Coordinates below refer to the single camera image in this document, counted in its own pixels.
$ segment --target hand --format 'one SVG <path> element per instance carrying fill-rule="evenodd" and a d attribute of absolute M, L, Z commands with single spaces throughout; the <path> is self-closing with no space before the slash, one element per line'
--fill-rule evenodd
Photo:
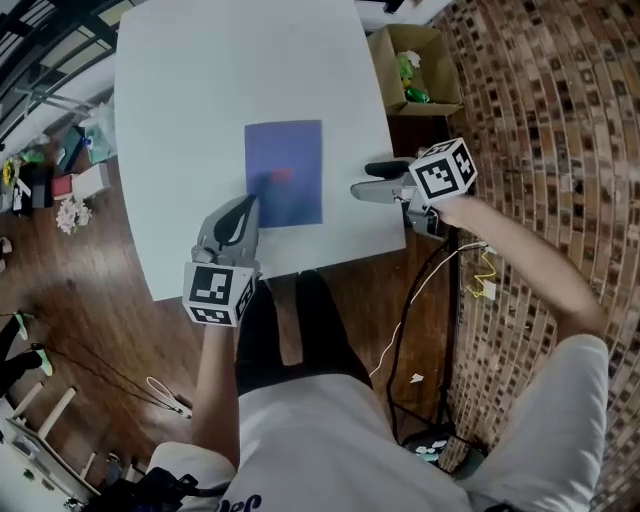
<path fill-rule="evenodd" d="M 438 211 L 440 219 L 443 222 L 450 226 L 471 231 L 471 223 L 469 222 L 469 216 L 471 213 L 469 210 L 477 201 L 477 198 L 464 194 L 443 199 L 442 201 L 437 201 L 436 203 L 433 203 L 432 206 Z"/>

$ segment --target brown brick wall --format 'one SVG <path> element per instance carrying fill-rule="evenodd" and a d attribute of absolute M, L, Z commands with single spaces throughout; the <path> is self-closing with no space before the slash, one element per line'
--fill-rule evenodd
<path fill-rule="evenodd" d="M 609 314 L 605 463 L 593 507 L 640 497 L 640 4 L 458 1 L 436 20 L 465 109 L 450 119 L 479 170 L 478 195 L 559 247 Z M 464 286 L 480 268 L 463 259 Z M 556 344 L 545 308 L 497 267 L 495 301 L 465 290 L 450 402 L 459 433 L 495 446 Z M 452 445 L 452 465 L 462 446 Z"/>

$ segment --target floor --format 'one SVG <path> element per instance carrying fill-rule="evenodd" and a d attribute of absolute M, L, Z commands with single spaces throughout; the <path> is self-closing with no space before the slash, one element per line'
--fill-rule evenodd
<path fill-rule="evenodd" d="M 446 127 L 443 132 L 442 123 L 428 118 L 390 119 L 390 130 L 396 156 L 411 155 L 420 145 L 446 138 Z M 82 156 L 76 169 L 87 167 Z M 40 370 L 25 375 L 10 397 L 19 401 L 36 380 L 45 383 L 27 413 L 29 423 L 37 428 L 66 388 L 76 389 L 77 396 L 49 440 L 77 470 L 97 451 L 88 477 L 93 484 L 103 478 L 103 455 L 109 450 L 144 462 L 158 443 L 188 441 L 187 420 L 122 389 L 143 396 L 139 387 L 145 388 L 145 378 L 153 376 L 174 394 L 193 397 L 202 338 L 202 327 L 188 320 L 179 299 L 151 301 L 127 221 L 117 161 L 111 160 L 108 167 L 112 189 L 91 201 L 93 219 L 72 236 L 56 228 L 55 208 L 37 210 L 31 219 L 0 216 L 0 233 L 14 245 L 8 268 L 0 275 L 0 312 L 22 309 L 37 316 L 28 325 L 29 342 L 50 347 L 55 368 L 55 375 L 48 379 Z M 367 368 L 378 364 L 414 274 L 437 246 L 408 232 L 404 251 L 322 269 L 350 341 Z M 299 357 L 291 284 L 287 277 L 273 282 L 288 363 Z M 447 299 L 445 268 L 412 308 L 394 385 L 396 401 L 425 416 L 437 405 Z M 12 353 L 25 347 L 25 342 L 16 340 Z M 381 400 L 389 361 L 373 377 Z M 424 381 L 410 384 L 414 373 L 424 375 Z M 411 428 L 406 423 L 403 433 Z"/>

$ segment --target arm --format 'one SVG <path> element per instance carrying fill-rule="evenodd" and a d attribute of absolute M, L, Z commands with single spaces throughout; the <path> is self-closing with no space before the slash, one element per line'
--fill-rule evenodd
<path fill-rule="evenodd" d="M 193 402 L 191 439 L 196 446 L 223 455 L 237 469 L 239 428 L 233 330 L 207 326 Z"/>
<path fill-rule="evenodd" d="M 558 340 L 574 334 L 602 337 L 604 310 L 578 269 L 555 247 L 484 201 L 458 196 L 436 203 L 448 224 L 485 240 L 529 284 L 558 323 Z"/>

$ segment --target cardboard box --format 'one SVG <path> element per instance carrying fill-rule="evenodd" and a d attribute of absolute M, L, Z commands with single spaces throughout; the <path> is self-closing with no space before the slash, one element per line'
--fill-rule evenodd
<path fill-rule="evenodd" d="M 367 37 L 382 101 L 388 115 L 448 116 L 462 107 L 462 94 L 451 56 L 439 30 L 419 25 L 388 25 Z M 413 50 L 420 55 L 420 71 L 412 80 L 426 91 L 431 103 L 405 99 L 396 54 Z"/>

